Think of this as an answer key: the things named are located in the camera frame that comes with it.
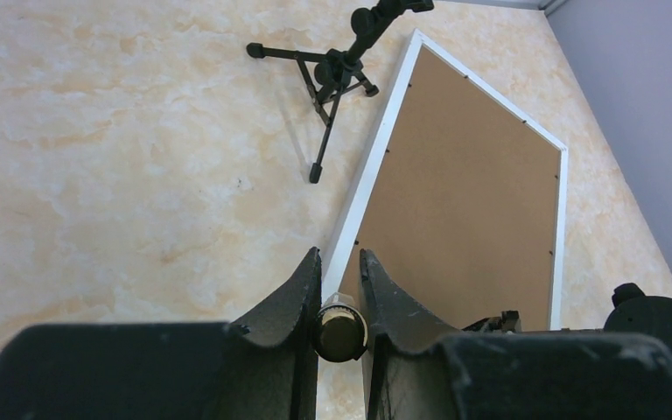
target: tripod base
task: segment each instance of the tripod base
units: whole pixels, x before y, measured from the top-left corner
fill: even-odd
[[[246,52],[254,59],[273,57],[277,59],[295,60],[297,62],[297,66],[300,68],[300,73],[303,75],[303,81],[305,82],[305,87],[311,97],[311,103],[315,108],[315,112],[320,116],[323,124],[325,124],[325,131],[320,143],[318,158],[311,167],[309,177],[311,184],[317,184],[320,180],[320,174],[323,171],[323,156],[326,153],[326,145],[328,144],[328,138],[331,135],[333,121],[336,119],[336,111],[339,108],[341,96],[356,88],[364,87],[365,95],[367,97],[372,97],[380,93],[380,89],[373,85],[361,71],[362,64],[360,61],[348,65],[344,61],[344,53],[336,50],[331,50],[327,54],[316,54],[313,52],[267,48],[264,45],[252,42],[246,45]],[[315,88],[310,71],[305,65],[306,62],[318,63],[316,66],[316,79],[323,85],[320,90]],[[349,86],[353,77],[357,82]],[[333,102],[330,114],[324,109],[324,105],[328,102]]]
[[[317,184],[318,181],[320,181],[320,173],[323,171],[323,166],[321,166],[318,163],[313,163],[313,166],[311,166],[311,176],[309,180],[311,181],[311,184]]]

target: gray wall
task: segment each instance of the gray wall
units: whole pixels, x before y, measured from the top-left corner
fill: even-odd
[[[538,11],[545,0],[447,0],[456,3],[480,4],[484,6],[511,7],[513,9],[528,9]]]
[[[549,24],[672,272],[672,0],[569,0]]]

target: black knob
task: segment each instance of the black knob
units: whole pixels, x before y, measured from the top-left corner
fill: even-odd
[[[641,288],[635,283],[624,283],[614,289],[614,294],[612,295],[612,303],[614,307],[620,306],[627,300],[634,298],[642,298],[645,296],[645,293]]]
[[[315,80],[321,85],[326,85],[333,81],[333,67],[328,61],[321,61],[315,66],[315,71],[313,71]]]
[[[375,15],[370,9],[360,7],[352,13],[352,31],[359,37],[367,35],[375,27]]]

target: cork board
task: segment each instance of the cork board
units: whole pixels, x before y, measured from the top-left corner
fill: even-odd
[[[421,47],[340,290],[359,250],[458,328],[518,310],[550,328],[561,150]]]

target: black equipment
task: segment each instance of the black equipment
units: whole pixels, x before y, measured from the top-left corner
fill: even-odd
[[[314,419],[316,349],[358,357],[363,325],[368,420],[672,419],[672,299],[629,283],[603,330],[521,332],[516,311],[457,330],[371,251],[359,317],[338,297],[321,308],[320,275],[312,248],[229,324],[29,327],[0,354],[0,419]]]
[[[275,57],[295,60],[300,67],[300,73],[303,74],[305,87],[311,96],[312,105],[323,120],[323,124],[325,124],[318,158],[311,167],[310,181],[312,184],[318,183],[320,173],[323,171],[323,156],[326,154],[328,137],[331,135],[331,128],[333,121],[336,119],[336,111],[339,109],[341,96],[360,86],[364,87],[367,97],[375,96],[380,92],[377,86],[373,85],[361,71],[363,68],[360,60],[361,56],[377,42],[377,39],[388,29],[393,20],[401,16],[406,10],[418,13],[433,9],[434,3],[432,0],[380,0],[372,9],[359,8],[352,14],[351,22],[352,30],[357,38],[348,51],[344,52],[331,49],[325,54],[318,54],[280,50],[267,48],[253,42],[246,46],[248,55],[255,59]],[[316,89],[313,85],[310,72],[305,65],[306,62],[318,63],[315,66],[313,76],[321,85],[321,89]],[[349,86],[352,78],[357,81]],[[333,102],[330,115],[324,109],[328,102]]]

